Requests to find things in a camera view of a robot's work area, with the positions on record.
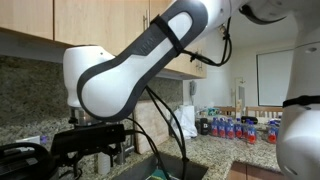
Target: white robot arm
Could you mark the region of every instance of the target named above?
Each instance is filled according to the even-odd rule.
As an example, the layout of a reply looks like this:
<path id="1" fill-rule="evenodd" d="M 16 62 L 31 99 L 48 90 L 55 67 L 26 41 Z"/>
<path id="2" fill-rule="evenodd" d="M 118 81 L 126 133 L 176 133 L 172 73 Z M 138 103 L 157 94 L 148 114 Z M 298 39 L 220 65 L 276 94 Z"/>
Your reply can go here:
<path id="1" fill-rule="evenodd" d="M 117 57 L 99 46 L 68 49 L 63 62 L 68 105 L 100 121 L 126 118 L 152 77 L 187 45 L 205 37 L 238 9 L 258 24 L 281 20 L 290 11 L 296 17 L 299 36 L 277 158 L 290 179 L 319 179 L 319 0 L 174 1 Z"/>

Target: faucet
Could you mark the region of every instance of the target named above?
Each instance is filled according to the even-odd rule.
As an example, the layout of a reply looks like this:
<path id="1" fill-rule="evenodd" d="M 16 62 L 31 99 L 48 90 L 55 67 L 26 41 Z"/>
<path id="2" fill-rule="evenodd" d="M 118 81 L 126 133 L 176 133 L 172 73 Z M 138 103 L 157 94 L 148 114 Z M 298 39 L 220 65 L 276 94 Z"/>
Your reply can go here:
<path id="1" fill-rule="evenodd" d="M 124 143 L 119 143 L 117 146 L 120 148 L 121 152 L 117 155 L 115 162 L 118 165 L 126 163 L 126 157 L 134 151 L 134 135 L 130 135 L 129 143 L 125 145 Z"/>

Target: ceiling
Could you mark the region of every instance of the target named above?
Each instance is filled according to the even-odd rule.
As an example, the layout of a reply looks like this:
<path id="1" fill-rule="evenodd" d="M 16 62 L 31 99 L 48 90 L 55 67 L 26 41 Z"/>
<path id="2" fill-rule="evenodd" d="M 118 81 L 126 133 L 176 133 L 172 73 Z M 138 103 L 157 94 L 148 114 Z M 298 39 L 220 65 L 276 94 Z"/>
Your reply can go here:
<path id="1" fill-rule="evenodd" d="M 298 28 L 293 15 L 288 15 L 285 19 L 273 24 L 257 25 L 236 12 L 230 24 L 230 35 L 234 48 L 293 40 L 297 32 Z"/>

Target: kitchen sink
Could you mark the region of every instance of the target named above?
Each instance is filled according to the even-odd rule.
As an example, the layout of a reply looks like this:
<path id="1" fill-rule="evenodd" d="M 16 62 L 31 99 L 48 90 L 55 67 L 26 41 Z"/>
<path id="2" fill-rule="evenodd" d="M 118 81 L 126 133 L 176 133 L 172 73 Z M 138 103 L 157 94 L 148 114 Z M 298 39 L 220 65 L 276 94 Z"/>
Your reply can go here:
<path id="1" fill-rule="evenodd" d="M 182 161 L 179 158 L 160 153 L 161 159 L 168 173 L 173 177 L 181 179 L 182 175 Z M 144 180 L 148 179 L 150 175 L 156 170 L 161 169 L 158 165 L 158 160 L 155 156 L 151 156 L 140 163 L 135 164 L 132 168 L 124 171 L 120 175 L 116 176 L 116 180 L 132 179 L 132 180 Z M 208 167 L 196 164 L 194 162 L 188 162 L 187 164 L 187 180 L 200 180 L 207 172 Z"/>

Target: electrical outlet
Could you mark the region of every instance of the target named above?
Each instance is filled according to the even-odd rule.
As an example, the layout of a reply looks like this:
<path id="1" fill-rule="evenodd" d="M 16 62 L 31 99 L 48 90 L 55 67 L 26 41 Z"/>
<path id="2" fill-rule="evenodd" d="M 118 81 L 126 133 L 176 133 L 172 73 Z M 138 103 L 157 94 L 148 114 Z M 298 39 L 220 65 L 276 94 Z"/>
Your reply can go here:
<path id="1" fill-rule="evenodd" d="M 40 136 L 33 136 L 33 137 L 28 137 L 24 139 L 18 139 L 16 142 L 32 142 L 36 144 L 40 144 Z M 28 151 L 28 150 L 33 150 L 33 148 L 18 148 L 21 151 Z"/>

